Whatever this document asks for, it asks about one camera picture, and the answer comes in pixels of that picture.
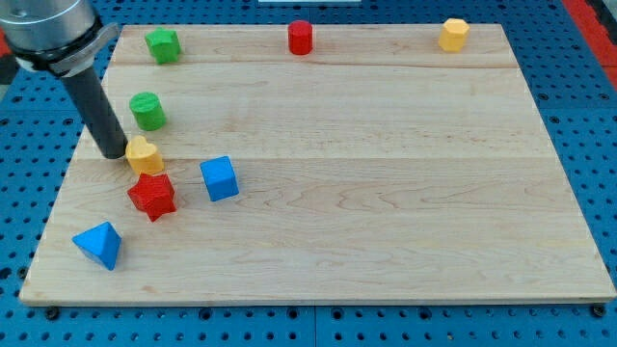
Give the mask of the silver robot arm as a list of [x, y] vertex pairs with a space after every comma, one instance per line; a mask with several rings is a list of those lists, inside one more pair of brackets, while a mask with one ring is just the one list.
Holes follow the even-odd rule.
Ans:
[[1, 29], [21, 67], [61, 79], [102, 156], [123, 157], [127, 139], [94, 69], [120, 26], [89, 0], [2, 0]]

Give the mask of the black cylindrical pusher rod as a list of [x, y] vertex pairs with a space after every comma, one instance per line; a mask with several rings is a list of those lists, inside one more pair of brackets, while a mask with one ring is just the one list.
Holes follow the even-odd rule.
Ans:
[[123, 157], [127, 138], [94, 68], [88, 67], [61, 81], [102, 156]]

